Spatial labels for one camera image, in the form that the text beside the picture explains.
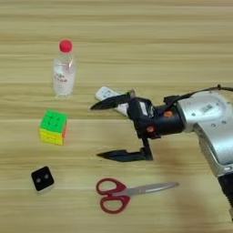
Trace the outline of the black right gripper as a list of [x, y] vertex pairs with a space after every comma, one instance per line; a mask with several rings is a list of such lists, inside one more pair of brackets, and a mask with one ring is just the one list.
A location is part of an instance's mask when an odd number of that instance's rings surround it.
[[149, 99], [135, 96], [135, 91], [130, 90], [123, 95], [111, 96], [99, 101], [90, 107], [91, 110], [105, 110], [128, 103], [128, 117], [134, 123], [137, 136], [144, 137], [142, 139], [143, 147], [137, 152], [113, 150], [99, 153], [99, 157], [117, 162], [151, 161], [153, 156], [147, 138], [156, 139], [165, 135], [181, 133], [184, 130], [184, 123], [174, 106], [162, 113], [165, 105], [154, 106]]

